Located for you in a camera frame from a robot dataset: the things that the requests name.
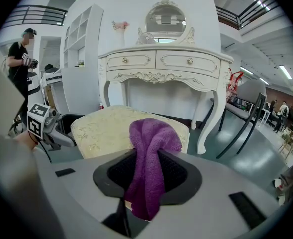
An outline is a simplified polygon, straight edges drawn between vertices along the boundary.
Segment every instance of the drawer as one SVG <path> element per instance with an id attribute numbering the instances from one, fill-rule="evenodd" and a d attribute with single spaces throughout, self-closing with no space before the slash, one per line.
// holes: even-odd
<path id="1" fill-rule="evenodd" d="M 141 79 L 149 83 L 165 83 L 168 81 L 184 82 L 199 91 L 216 90 L 218 79 L 204 74 L 167 70 L 112 70 L 107 72 L 107 79 L 112 83 L 120 83 L 130 78 Z"/>
<path id="2" fill-rule="evenodd" d="M 155 68 L 199 73 L 219 78 L 220 60 L 199 52 L 158 50 Z"/>
<path id="3" fill-rule="evenodd" d="M 155 69 L 155 50 L 121 52 L 107 56 L 106 70 Z"/>

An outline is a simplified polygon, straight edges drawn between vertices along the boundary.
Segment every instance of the cream cushioned stool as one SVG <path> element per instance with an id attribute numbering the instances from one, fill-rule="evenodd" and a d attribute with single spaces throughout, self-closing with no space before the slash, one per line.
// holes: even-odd
<path id="1" fill-rule="evenodd" d="M 128 106 L 110 106 L 87 114 L 72 123 L 71 132 L 83 158 L 98 157 L 132 149 L 129 127 L 132 122 L 145 118 L 155 118 L 169 124 L 181 140 L 182 152 L 187 152 L 190 134 L 185 125 Z"/>

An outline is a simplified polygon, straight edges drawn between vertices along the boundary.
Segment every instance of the purple towel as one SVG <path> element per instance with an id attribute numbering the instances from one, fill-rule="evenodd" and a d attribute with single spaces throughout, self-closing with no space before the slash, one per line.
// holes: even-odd
<path id="1" fill-rule="evenodd" d="M 160 208 L 165 193 L 164 177 L 157 151 L 181 151 L 182 145 L 174 129 L 154 118 L 137 120 L 130 125 L 130 139 L 137 150 L 134 177 L 125 193 L 132 203 L 133 214 L 151 220 Z"/>

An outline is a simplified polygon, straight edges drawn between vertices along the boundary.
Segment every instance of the drawer knob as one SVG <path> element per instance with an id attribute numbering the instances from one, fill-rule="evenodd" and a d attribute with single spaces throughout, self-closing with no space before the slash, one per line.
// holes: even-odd
<path id="1" fill-rule="evenodd" d="M 193 63 L 193 59 L 192 58 L 188 58 L 187 63 L 188 64 L 192 64 Z"/>

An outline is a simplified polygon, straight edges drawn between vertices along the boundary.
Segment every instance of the oval mirror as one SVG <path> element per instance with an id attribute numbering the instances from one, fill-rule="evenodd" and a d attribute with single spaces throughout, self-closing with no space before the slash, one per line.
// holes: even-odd
<path id="1" fill-rule="evenodd" d="M 184 14 L 175 6 L 159 5 L 146 17 L 146 31 L 154 36 L 156 42 L 168 43 L 182 35 L 186 27 Z"/>

